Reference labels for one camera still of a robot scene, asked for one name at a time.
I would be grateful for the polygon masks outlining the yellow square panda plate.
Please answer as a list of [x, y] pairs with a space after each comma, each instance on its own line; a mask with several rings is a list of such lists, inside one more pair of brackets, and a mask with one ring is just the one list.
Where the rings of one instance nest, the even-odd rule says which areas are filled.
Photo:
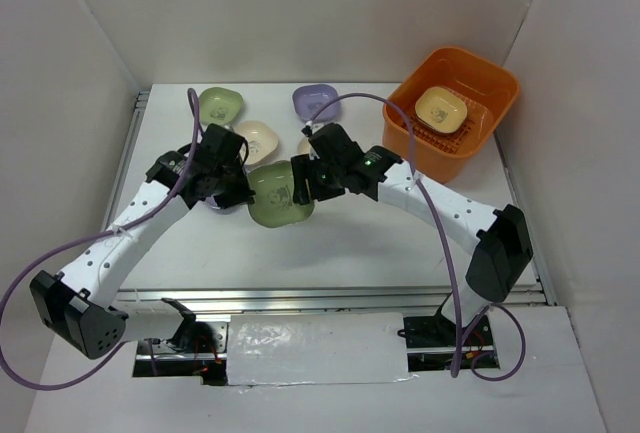
[[440, 134], [452, 134], [464, 123], [468, 108], [451, 91], [435, 86], [427, 89], [415, 102], [417, 119]]

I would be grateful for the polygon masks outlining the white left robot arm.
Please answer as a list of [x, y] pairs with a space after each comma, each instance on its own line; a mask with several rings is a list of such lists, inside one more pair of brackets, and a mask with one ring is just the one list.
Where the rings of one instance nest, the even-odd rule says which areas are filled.
[[198, 203], [212, 198], [221, 209], [252, 203], [247, 151], [244, 137], [211, 124], [194, 146], [160, 156], [105, 237], [58, 273], [40, 271], [31, 280], [44, 325], [92, 360], [120, 342], [158, 339], [176, 352], [193, 347], [196, 315], [179, 301], [114, 301], [153, 244]]

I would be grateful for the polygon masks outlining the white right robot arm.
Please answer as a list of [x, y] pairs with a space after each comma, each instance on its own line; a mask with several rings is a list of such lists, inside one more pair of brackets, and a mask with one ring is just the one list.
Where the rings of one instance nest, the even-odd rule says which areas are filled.
[[518, 207], [498, 209], [474, 202], [382, 146], [363, 151], [336, 123], [318, 130], [305, 126], [302, 133], [311, 150], [291, 160], [296, 204], [346, 193], [364, 195], [424, 221], [470, 255], [463, 280], [436, 315], [435, 331], [442, 342], [460, 343], [482, 310], [505, 301], [533, 257], [526, 219]]

